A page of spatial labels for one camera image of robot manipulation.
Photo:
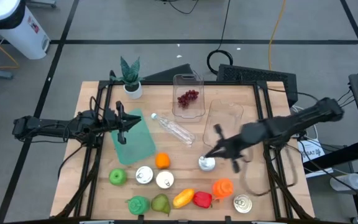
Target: wooden table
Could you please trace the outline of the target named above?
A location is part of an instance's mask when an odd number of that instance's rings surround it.
[[[78,103],[77,111],[89,109],[90,96],[96,96],[98,82],[83,82]],[[282,82],[268,82],[269,88],[283,90]],[[121,100],[125,110],[131,111],[141,108],[145,117],[147,126],[152,133],[152,137],[157,146],[158,152],[167,152],[171,158],[170,171],[175,177],[175,183],[167,190],[160,189],[155,181],[148,185],[140,185],[135,179],[135,172],[140,166],[149,166],[154,170],[154,174],[158,173],[155,167],[154,157],[144,159],[131,166],[124,166],[119,163],[117,154],[114,150],[110,134],[105,134],[101,163],[99,167],[98,183],[93,204],[92,219],[114,219],[114,220],[134,220],[137,216],[129,213],[127,203],[125,201],[135,195],[141,195],[152,200],[156,195],[164,193],[168,195],[170,202],[183,189],[194,188],[197,191],[212,192],[212,185],[218,178],[230,178],[234,183],[234,195],[246,194],[252,200],[252,210],[249,213],[242,214],[237,212],[233,207],[233,197],[225,199],[223,202],[215,202],[213,208],[202,209],[190,203],[183,208],[173,209],[169,217],[160,212],[150,209],[145,214],[146,220],[224,220],[224,216],[230,215],[232,220],[274,220],[274,212],[271,194],[261,197],[254,197],[248,194],[242,187],[241,181],[246,181],[248,186],[255,192],[264,192],[268,190],[269,180],[266,170],[266,164],[262,156],[263,145],[258,144],[250,149],[253,150],[252,162],[247,164],[246,169],[242,167],[242,171],[238,174],[233,173],[230,160],[216,159],[216,167],[212,172],[203,172],[198,167],[198,158],[206,153],[203,146],[203,133],[208,117],[209,105],[214,99],[228,100],[241,105],[244,109],[242,115],[242,123],[254,122],[257,120],[257,109],[255,105],[254,91],[251,86],[222,86],[213,85],[204,87],[206,113],[199,123],[182,123],[182,125],[196,134],[197,141],[192,147],[186,147],[179,140],[166,133],[158,122],[150,118],[152,113],[173,119],[172,115],[172,86],[171,85],[144,85],[143,96],[137,100],[131,100],[124,93],[122,86],[114,86],[112,88],[111,108],[115,108],[115,102]],[[274,116],[286,116],[290,114],[285,93],[277,91],[269,91],[272,111]],[[297,147],[296,141],[291,140],[290,144]],[[65,157],[70,155],[79,147],[79,142],[69,140],[66,148]],[[309,195],[308,185],[306,183],[305,173],[302,166],[300,154],[289,149],[298,176],[298,183],[290,187],[290,192],[294,195],[298,203],[314,216],[313,207]],[[52,205],[51,215],[56,215],[71,199],[76,192],[81,170],[85,149],[81,150],[73,156],[63,167],[58,181],[55,199]],[[282,150],[282,161],[285,169],[287,183],[293,183],[293,172],[291,163],[289,162],[286,150]],[[127,171],[127,182],[122,187],[117,187],[109,183],[109,173],[114,168],[123,168]],[[283,197],[278,190],[278,199],[280,202],[280,211],[285,217],[285,207]],[[86,202],[88,201],[88,191],[83,197],[83,206],[81,214],[85,214]]]

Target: tin can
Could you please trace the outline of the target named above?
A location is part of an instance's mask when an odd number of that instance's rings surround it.
[[[238,195],[233,200],[234,208],[240,213],[248,213],[252,208],[252,202],[246,195]]]
[[[135,176],[140,184],[148,184],[153,179],[153,170],[148,166],[142,166],[136,171]]]
[[[172,186],[174,178],[171,172],[167,170],[162,170],[158,173],[155,181],[159,187],[162,189],[168,189]]]
[[[200,169],[203,171],[211,171],[215,168],[215,159],[205,158],[204,156],[201,156],[198,159],[198,165],[200,166]]]

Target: red grapes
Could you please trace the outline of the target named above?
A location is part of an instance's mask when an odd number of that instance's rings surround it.
[[[187,108],[191,101],[194,101],[198,98],[199,92],[196,90],[189,90],[182,96],[178,97],[179,107]]]

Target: red bell pepper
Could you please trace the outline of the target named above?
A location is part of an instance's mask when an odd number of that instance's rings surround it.
[[[196,192],[193,197],[193,202],[201,208],[209,208],[212,203],[212,195],[206,192]]]

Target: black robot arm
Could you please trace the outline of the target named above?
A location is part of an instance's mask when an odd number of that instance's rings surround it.
[[[98,134],[118,130],[118,141],[126,144],[124,132],[130,130],[141,118],[126,114],[120,101],[116,102],[116,109],[117,114],[106,108],[104,119],[99,119],[93,110],[80,112],[68,121],[25,116],[14,121],[12,134],[20,141],[35,136],[50,136],[63,138],[63,141],[77,139],[80,143],[86,143]]]
[[[285,145],[296,133],[318,123],[339,121],[343,117],[343,110],[336,100],[323,98],[314,106],[290,116],[277,116],[263,119],[255,123],[247,123],[241,127],[240,134],[225,139],[220,125],[215,125],[215,131],[220,140],[210,150],[206,157],[222,157],[231,159],[234,172],[239,172],[236,159],[242,157],[240,152],[262,141],[275,147]]]

